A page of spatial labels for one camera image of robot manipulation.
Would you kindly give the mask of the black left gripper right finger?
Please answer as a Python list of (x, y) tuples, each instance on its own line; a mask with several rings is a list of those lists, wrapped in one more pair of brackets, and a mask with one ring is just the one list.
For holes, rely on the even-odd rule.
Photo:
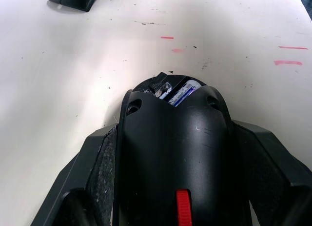
[(232, 121), (239, 162), (240, 203), (231, 226), (251, 226), (254, 210), (261, 226), (312, 224), (312, 172), (269, 130)]

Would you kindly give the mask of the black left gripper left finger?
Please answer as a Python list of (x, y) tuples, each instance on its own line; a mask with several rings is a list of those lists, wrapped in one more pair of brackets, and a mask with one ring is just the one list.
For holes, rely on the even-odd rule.
[(33, 226), (110, 226), (118, 125), (89, 135), (60, 171)]

